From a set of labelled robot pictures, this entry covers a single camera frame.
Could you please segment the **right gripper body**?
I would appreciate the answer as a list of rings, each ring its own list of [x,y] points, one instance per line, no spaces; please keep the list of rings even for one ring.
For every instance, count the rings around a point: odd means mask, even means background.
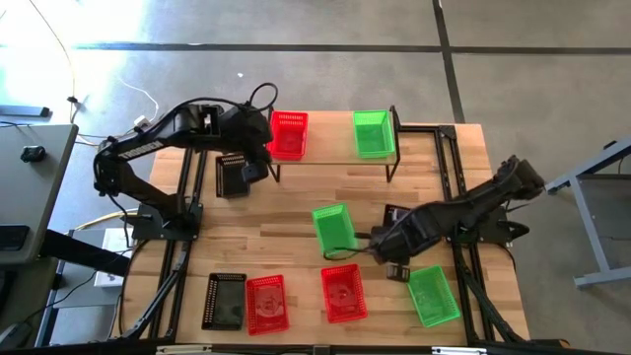
[[[369,253],[377,264],[407,265],[409,259],[437,243],[437,235],[424,225],[425,205],[407,211],[391,226],[375,226],[370,231]]]

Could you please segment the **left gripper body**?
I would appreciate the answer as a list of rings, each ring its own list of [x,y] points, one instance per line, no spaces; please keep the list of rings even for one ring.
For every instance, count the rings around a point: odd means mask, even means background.
[[[271,162],[266,145],[273,135],[267,118],[255,109],[232,107],[219,115],[220,148],[222,153],[243,153],[253,163]]]

